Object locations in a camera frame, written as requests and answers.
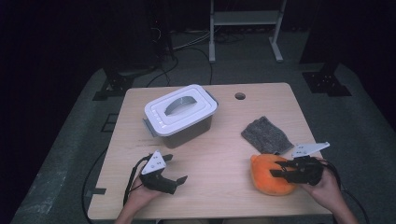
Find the white metal frame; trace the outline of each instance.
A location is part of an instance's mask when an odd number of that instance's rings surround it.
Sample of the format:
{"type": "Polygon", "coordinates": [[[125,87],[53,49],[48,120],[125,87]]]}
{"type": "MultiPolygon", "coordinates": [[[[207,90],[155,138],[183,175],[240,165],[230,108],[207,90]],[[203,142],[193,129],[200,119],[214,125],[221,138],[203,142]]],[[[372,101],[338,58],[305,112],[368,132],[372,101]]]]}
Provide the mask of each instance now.
{"type": "Polygon", "coordinates": [[[269,41],[278,63],[283,62],[283,57],[277,46],[277,38],[282,24],[287,0],[282,1],[280,10],[269,11],[226,11],[215,12],[214,0],[210,0],[210,39],[209,39],[209,61],[216,61],[215,53],[215,26],[217,25],[260,25],[275,24],[274,35],[269,41]]]}

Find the container lid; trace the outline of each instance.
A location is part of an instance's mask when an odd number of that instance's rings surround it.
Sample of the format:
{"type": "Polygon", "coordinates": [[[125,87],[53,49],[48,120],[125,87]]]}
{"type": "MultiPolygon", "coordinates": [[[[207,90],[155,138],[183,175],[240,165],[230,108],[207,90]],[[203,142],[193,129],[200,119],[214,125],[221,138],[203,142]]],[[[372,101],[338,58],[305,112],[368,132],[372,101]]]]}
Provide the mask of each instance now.
{"type": "Polygon", "coordinates": [[[212,116],[218,103],[199,85],[168,93],[145,106],[145,113],[159,136],[169,136],[212,116]]]}

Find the dark background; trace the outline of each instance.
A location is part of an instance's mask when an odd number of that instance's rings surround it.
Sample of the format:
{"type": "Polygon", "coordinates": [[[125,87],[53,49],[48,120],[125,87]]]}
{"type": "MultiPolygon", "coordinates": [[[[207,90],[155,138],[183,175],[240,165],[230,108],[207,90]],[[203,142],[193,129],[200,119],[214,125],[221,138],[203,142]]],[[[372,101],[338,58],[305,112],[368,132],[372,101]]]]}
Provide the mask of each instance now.
{"type": "MultiPolygon", "coordinates": [[[[122,12],[127,17],[122,23],[118,23],[120,14],[116,18],[109,10],[120,8],[109,1],[94,5],[90,1],[0,1],[0,222],[12,218],[91,75],[104,66],[117,70],[120,64],[148,65],[161,58],[156,46],[142,38],[150,36],[149,27],[164,25],[156,18],[162,9],[158,1],[148,1],[146,15],[128,17],[122,12]],[[126,33],[130,24],[145,22],[149,25],[142,34],[126,33]],[[125,40],[126,35],[140,48],[125,40]]],[[[216,7],[279,6],[277,1],[228,3],[219,0],[216,7]]],[[[209,1],[169,0],[169,7],[170,30],[208,29],[209,1]]],[[[311,28],[301,63],[323,63],[330,57],[344,63],[358,74],[392,127],[396,126],[394,11],[390,0],[292,0],[282,24],[285,32],[311,28]]]]}

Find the container handle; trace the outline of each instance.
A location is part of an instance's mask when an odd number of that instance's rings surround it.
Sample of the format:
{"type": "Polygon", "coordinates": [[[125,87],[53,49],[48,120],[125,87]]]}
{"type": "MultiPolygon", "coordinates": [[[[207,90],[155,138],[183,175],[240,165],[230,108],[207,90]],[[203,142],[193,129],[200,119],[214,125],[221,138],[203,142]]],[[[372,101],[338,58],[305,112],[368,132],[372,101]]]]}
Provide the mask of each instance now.
{"type": "Polygon", "coordinates": [[[171,115],[176,108],[180,107],[181,105],[192,105],[197,103],[197,101],[192,97],[192,96],[183,96],[178,99],[176,99],[172,104],[170,104],[168,107],[165,109],[165,115],[169,116],[171,115]]]}

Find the gray cloth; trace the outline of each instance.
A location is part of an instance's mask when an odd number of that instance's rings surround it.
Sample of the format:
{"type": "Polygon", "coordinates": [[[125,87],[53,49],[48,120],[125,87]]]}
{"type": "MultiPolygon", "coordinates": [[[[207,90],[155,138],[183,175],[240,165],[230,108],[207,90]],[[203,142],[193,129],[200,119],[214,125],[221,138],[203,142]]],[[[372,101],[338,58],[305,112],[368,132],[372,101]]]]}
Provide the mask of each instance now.
{"type": "Polygon", "coordinates": [[[254,120],[241,134],[260,153],[283,154],[294,147],[285,133],[266,117],[254,120]]]}

